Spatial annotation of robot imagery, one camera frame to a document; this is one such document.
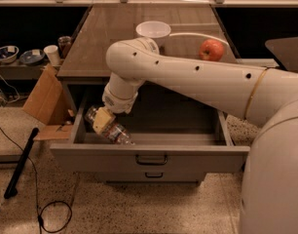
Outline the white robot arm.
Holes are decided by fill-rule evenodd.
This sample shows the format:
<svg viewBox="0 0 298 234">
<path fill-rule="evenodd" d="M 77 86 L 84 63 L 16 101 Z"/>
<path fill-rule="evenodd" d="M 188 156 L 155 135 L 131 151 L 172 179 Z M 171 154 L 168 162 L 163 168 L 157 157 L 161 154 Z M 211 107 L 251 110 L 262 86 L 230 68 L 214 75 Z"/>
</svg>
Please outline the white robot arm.
<svg viewBox="0 0 298 234">
<path fill-rule="evenodd" d="M 298 74 L 272 68 L 166 57 L 141 37 L 112 44 L 111 71 L 93 128 L 130 112 L 138 88 L 153 82 L 247 120 L 261 131 L 242 181 L 241 234 L 298 234 Z"/>
</svg>

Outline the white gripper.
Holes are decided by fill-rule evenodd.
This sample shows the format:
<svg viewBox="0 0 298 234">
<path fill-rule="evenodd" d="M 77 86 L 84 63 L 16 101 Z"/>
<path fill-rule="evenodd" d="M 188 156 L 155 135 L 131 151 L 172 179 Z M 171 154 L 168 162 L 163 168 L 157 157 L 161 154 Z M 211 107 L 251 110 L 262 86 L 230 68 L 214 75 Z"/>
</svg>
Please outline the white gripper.
<svg viewBox="0 0 298 234">
<path fill-rule="evenodd" d="M 128 99 L 115 97 L 111 94 L 109 86 L 106 86 L 102 95 L 102 101 L 105 107 L 99 107 L 99 109 L 96 111 L 93 120 L 94 131 L 98 135 L 101 135 L 106 127 L 116 118 L 114 114 L 129 114 L 132 110 L 136 97 L 137 93 Z"/>
</svg>

